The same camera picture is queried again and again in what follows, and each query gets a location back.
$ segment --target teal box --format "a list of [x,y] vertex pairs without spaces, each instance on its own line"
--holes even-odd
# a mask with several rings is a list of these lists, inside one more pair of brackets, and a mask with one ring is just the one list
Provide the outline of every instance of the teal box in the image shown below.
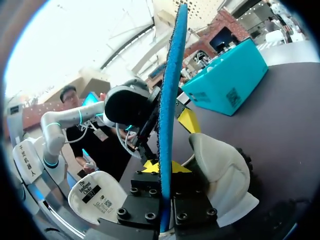
[[197,107],[232,116],[267,71],[256,45],[247,39],[214,59],[182,90]]

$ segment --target white shoe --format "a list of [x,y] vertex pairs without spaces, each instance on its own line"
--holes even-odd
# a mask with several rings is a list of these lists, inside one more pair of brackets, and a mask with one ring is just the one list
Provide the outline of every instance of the white shoe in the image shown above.
[[258,205],[259,200],[248,193],[249,168],[233,146],[203,133],[191,134],[189,142],[198,166],[209,181],[207,196],[217,209],[220,227],[238,221]]
[[99,218],[117,223],[117,211],[126,198],[127,194],[117,180],[104,171],[95,171],[73,186],[68,202],[79,217],[99,225]]

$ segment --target blue brush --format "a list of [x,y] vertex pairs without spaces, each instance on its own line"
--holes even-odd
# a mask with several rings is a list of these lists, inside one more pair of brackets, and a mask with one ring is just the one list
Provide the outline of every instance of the blue brush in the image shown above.
[[158,120],[158,150],[163,212],[160,232],[167,231],[170,224],[173,129],[180,72],[186,45],[187,20],[188,7],[186,4],[182,4],[176,15],[175,27],[170,40],[170,48],[167,54],[161,88]]

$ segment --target screen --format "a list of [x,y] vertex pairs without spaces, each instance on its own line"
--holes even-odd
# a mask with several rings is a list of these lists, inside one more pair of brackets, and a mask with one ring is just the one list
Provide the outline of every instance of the screen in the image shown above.
[[99,102],[98,96],[94,92],[90,92],[83,101],[82,106],[89,106]]
[[162,70],[166,68],[166,64],[160,65],[154,72],[149,75],[149,78],[154,79]]
[[10,108],[11,115],[16,114],[18,112],[19,112],[19,106],[14,106],[14,107]]
[[224,49],[229,43],[233,41],[231,31],[229,28],[224,27],[221,31],[210,41],[211,47],[218,53]]

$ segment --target glasses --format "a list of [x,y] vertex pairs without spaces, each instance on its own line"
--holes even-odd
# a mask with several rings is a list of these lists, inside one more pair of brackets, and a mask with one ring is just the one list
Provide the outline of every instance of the glasses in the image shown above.
[[72,99],[74,99],[77,96],[76,92],[73,92],[72,94],[70,94],[69,96],[66,96],[64,101],[65,102],[70,102]]

